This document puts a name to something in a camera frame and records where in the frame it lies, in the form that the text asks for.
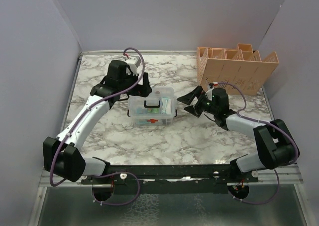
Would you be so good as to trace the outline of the green medicine box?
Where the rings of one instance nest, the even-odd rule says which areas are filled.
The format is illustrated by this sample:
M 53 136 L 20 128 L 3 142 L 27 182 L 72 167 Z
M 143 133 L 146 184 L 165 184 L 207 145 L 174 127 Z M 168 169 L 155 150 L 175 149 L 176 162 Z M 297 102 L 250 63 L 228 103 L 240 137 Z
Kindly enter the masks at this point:
M 160 108 L 147 108 L 147 113 L 148 114 L 159 114 Z

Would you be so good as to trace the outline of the clear bandage packet teal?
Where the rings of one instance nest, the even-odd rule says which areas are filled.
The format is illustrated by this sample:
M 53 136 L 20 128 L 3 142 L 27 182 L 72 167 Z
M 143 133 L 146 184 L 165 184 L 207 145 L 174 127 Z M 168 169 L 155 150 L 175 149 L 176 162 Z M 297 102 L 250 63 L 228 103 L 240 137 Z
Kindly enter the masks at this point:
M 162 114 L 170 115 L 172 113 L 171 109 L 172 99 L 164 97 L 162 98 Z

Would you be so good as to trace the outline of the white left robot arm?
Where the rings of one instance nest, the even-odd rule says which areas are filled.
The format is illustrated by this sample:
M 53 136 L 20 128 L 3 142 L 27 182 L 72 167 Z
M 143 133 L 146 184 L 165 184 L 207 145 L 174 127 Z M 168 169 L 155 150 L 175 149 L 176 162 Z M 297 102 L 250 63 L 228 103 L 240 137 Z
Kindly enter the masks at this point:
M 44 168 L 51 176 L 77 181 L 82 176 L 93 176 L 98 183 L 109 180 L 107 162 L 96 157 L 84 158 L 80 149 L 98 121 L 120 100 L 122 94 L 147 97 L 151 93 L 148 74 L 138 74 L 144 61 L 129 57 L 125 61 L 112 60 L 106 76 L 93 86 L 85 105 L 74 120 L 56 137 L 43 142 Z

